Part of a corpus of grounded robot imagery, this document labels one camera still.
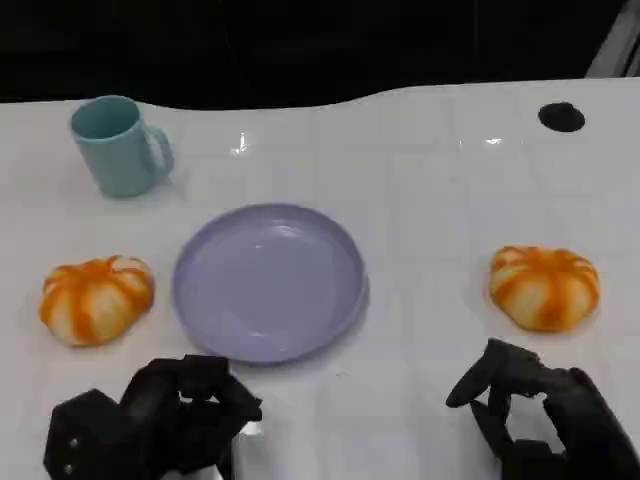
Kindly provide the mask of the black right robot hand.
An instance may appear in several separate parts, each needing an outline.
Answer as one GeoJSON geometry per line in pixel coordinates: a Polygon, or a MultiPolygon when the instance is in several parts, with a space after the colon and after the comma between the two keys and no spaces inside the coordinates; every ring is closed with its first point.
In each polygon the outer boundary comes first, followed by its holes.
{"type": "Polygon", "coordinates": [[[639,456],[591,377],[579,368],[549,368],[532,351],[491,338],[446,399],[469,405],[501,463],[503,479],[637,479],[639,456]],[[564,451],[509,434],[511,397],[544,394],[544,411],[564,451]]]}

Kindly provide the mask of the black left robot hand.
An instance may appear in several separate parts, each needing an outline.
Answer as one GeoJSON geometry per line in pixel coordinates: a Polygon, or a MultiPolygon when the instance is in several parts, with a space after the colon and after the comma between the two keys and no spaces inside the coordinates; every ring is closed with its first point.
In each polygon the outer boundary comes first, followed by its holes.
{"type": "Polygon", "coordinates": [[[208,467],[234,479],[234,440],[263,418],[262,400],[218,356],[152,360],[132,377],[119,406],[141,435],[149,479],[208,467]]]}

